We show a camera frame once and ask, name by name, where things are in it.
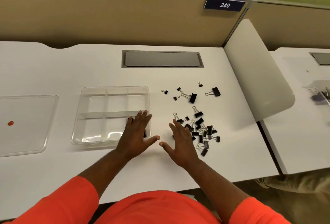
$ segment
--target hand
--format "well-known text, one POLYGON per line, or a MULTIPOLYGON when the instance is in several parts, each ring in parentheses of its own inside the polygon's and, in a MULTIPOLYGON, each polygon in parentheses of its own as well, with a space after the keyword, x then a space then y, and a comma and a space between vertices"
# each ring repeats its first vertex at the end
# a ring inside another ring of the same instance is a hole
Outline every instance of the hand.
POLYGON ((192 168, 200 161, 198 158, 189 129, 184 128, 176 120, 169 124, 172 129, 175 141, 175 148, 172 149, 166 142, 160 142, 159 145, 164 148, 171 159, 185 170, 192 168))
POLYGON ((143 141, 143 134, 148 122, 152 115, 147 114, 147 110, 143 113, 139 111, 135 120, 132 116, 129 117, 122 137, 120 138, 116 152, 119 152, 126 161, 133 159, 134 157, 143 153, 149 146, 160 139, 158 135, 143 141))

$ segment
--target clear container lid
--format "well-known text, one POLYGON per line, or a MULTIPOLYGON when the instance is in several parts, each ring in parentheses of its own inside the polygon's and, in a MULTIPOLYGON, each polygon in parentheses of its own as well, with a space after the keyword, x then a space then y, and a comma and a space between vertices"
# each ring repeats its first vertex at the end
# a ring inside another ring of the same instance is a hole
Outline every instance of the clear container lid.
POLYGON ((0 157, 45 150, 58 96, 0 97, 0 157))
MULTIPOLYGON (((71 142, 85 147, 115 148, 128 118, 137 115, 139 110, 150 113, 147 87, 83 88, 71 142)), ((150 122, 145 136, 151 136, 150 122)))

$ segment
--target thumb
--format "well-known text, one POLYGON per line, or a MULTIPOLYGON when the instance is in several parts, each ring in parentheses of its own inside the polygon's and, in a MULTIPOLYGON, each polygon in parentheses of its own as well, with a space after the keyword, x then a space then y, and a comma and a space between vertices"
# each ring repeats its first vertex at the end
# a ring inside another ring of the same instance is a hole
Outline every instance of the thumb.
POLYGON ((168 153, 168 155, 171 157, 172 153, 174 152, 173 148, 170 147, 169 144, 167 144, 166 142, 160 142, 159 145, 164 148, 164 150, 168 153))
POLYGON ((145 141, 145 145, 147 146, 147 147, 150 147, 153 143, 155 143, 157 140, 159 140, 160 139, 160 136, 158 136, 158 135, 155 135, 155 136, 153 136, 153 137, 150 137, 149 139, 147 139, 146 141, 145 141))

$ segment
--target orange shirt sleeve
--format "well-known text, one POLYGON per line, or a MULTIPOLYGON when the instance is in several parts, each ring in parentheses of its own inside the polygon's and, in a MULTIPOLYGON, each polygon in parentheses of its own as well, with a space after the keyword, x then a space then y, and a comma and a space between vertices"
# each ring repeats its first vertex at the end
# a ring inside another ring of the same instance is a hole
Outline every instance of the orange shirt sleeve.
POLYGON ((97 191, 76 176, 15 219, 13 224, 87 224, 99 203, 97 191))
POLYGON ((235 209, 229 224, 290 224, 290 222, 256 198, 249 197, 235 209))

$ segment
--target red shirt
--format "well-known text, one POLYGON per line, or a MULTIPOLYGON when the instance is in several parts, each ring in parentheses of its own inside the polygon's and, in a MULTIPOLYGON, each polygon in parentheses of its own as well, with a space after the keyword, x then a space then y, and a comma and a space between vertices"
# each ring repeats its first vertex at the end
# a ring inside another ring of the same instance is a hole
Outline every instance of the red shirt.
MULTIPOLYGON (((87 224, 98 207, 98 194, 83 177, 74 177, 15 219, 14 224, 87 224)), ((151 191, 118 201, 95 224, 219 224, 206 207, 171 191, 151 191)), ((289 224, 253 197, 242 201, 229 224, 289 224)))

